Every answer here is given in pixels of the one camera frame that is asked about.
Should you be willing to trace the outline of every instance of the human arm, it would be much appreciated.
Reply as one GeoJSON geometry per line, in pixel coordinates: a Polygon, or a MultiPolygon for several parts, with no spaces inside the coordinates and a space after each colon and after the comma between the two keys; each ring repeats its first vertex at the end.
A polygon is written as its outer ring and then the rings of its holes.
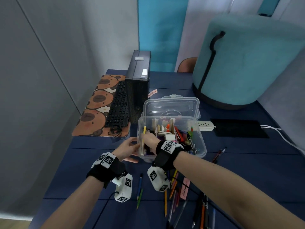
{"type": "MultiPolygon", "coordinates": [[[[142,135],[152,151],[160,142],[153,134],[142,135]]],[[[305,228],[305,222],[233,172],[180,152],[174,167],[246,229],[305,228]]]]}
{"type": "MultiPolygon", "coordinates": [[[[129,158],[140,146],[131,144],[136,139],[130,137],[125,140],[112,154],[120,161],[129,158]]],[[[103,187],[103,182],[89,176],[44,222],[41,229],[83,228],[103,187]]]]}

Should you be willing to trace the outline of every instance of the black keyboard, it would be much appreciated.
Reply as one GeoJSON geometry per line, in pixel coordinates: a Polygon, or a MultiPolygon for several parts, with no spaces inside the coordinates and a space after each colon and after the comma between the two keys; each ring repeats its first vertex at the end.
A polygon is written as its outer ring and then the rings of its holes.
{"type": "Polygon", "coordinates": [[[129,108],[125,84],[125,81],[119,81],[117,85],[105,127],[111,127],[112,125],[126,127],[128,125],[129,108]]]}

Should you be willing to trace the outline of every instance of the electrical socket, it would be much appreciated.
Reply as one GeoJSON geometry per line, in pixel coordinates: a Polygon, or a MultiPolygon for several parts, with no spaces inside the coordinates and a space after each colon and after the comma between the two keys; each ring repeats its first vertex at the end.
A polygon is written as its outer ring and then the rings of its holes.
{"type": "Polygon", "coordinates": [[[211,121],[197,121],[200,131],[213,131],[215,126],[211,121]]]}

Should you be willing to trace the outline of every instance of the black base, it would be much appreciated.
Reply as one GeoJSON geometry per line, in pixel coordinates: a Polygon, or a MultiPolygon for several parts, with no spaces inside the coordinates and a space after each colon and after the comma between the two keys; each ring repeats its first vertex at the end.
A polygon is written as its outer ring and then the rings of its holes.
{"type": "Polygon", "coordinates": [[[225,109],[225,110],[239,110],[239,109],[242,109],[242,108],[245,108],[245,107],[248,106],[248,104],[245,104],[245,105],[234,105],[234,104],[226,104],[226,103],[219,102],[217,100],[213,100],[213,99],[207,97],[206,95],[202,94],[196,88],[194,83],[192,85],[192,88],[193,88],[193,92],[194,92],[195,96],[199,100],[202,100],[202,101],[206,102],[207,104],[212,105],[212,106],[214,106],[216,108],[221,108],[221,109],[225,109]]]}

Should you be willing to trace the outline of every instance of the brown chair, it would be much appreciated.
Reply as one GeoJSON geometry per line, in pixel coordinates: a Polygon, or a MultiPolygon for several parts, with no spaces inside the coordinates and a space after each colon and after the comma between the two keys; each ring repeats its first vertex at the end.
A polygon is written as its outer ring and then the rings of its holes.
{"type": "Polygon", "coordinates": [[[192,58],[187,58],[187,59],[183,60],[180,63],[177,72],[193,73],[197,58],[198,57],[192,57],[192,58]]]}

